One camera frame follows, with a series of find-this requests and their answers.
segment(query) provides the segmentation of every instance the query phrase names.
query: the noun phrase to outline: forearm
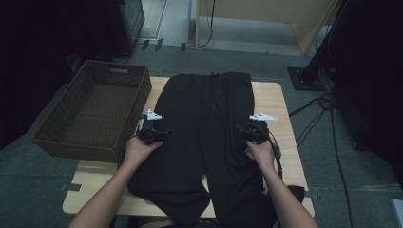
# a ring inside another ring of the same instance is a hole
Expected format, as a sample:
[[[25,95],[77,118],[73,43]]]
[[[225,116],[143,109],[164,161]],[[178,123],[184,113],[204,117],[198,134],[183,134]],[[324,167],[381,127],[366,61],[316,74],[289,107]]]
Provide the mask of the forearm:
[[[261,168],[269,194],[278,214],[281,227],[317,227],[317,223],[291,193],[276,170],[272,167]]]
[[[68,227],[108,227],[137,166],[122,165],[74,217]]]

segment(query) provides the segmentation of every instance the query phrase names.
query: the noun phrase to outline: pant leg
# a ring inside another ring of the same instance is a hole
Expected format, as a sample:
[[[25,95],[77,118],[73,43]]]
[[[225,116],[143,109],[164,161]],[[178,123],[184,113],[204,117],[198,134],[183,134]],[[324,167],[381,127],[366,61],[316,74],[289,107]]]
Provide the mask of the pant leg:
[[[210,89],[211,112],[200,126],[200,141],[217,220],[227,227],[272,227],[273,203],[261,193],[259,167],[243,153],[246,144],[235,128],[254,112],[250,76],[212,76]]]
[[[159,129],[172,129],[163,146],[138,168],[128,185],[135,196],[149,199],[182,225],[196,223],[210,198],[201,183],[205,174],[198,126],[208,117],[209,84],[199,75],[168,80],[155,107]]]

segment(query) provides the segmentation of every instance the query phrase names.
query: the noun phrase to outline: wooden table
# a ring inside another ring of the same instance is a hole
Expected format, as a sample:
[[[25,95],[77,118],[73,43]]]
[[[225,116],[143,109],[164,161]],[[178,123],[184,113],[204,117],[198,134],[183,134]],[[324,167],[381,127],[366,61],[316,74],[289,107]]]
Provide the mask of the wooden table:
[[[329,19],[335,19],[337,2],[338,0],[220,0],[216,1],[214,18],[290,23],[301,52],[306,54],[322,27]],[[196,46],[199,45],[200,17],[211,17],[212,8],[213,0],[197,0]]]
[[[168,78],[151,77],[152,90],[150,92],[146,110],[154,110],[158,97],[163,91]],[[269,122],[270,131],[275,135],[281,148],[281,165],[283,168],[283,179],[287,185],[299,185],[308,190],[308,185],[303,173],[301,160],[297,151],[297,144],[294,138],[293,129],[288,117],[282,90],[279,84],[253,82],[255,94],[255,113],[264,112],[278,118],[276,122]],[[81,184],[80,191],[67,191],[67,196],[63,204],[66,213],[75,214],[97,193],[102,186],[116,172],[116,163],[98,161],[80,161],[72,180],[72,183]],[[315,215],[314,207],[310,198],[305,198],[302,203],[305,208]],[[157,206],[144,199],[131,195],[127,190],[122,198],[118,215],[132,216],[166,216]],[[214,218],[214,209],[210,204],[201,215],[204,218]]]

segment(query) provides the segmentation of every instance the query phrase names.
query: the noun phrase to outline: wrist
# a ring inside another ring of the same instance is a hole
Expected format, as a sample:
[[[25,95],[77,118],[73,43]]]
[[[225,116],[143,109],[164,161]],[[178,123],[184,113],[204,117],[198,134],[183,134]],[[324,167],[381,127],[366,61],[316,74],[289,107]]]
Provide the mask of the wrist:
[[[276,168],[272,163],[259,163],[259,168],[262,173],[277,173]]]
[[[136,169],[139,167],[139,165],[140,165],[139,161],[124,161],[121,165],[121,168],[125,167],[125,168],[129,169],[130,172],[134,173],[134,171],[136,171]]]

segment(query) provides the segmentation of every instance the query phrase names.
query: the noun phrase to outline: wicker basket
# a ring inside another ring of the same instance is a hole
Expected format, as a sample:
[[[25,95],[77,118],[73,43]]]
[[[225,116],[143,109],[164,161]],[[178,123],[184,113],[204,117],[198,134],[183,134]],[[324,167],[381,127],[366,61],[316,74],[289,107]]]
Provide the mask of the wicker basket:
[[[117,162],[150,90],[147,66],[86,61],[31,140],[51,156]]]

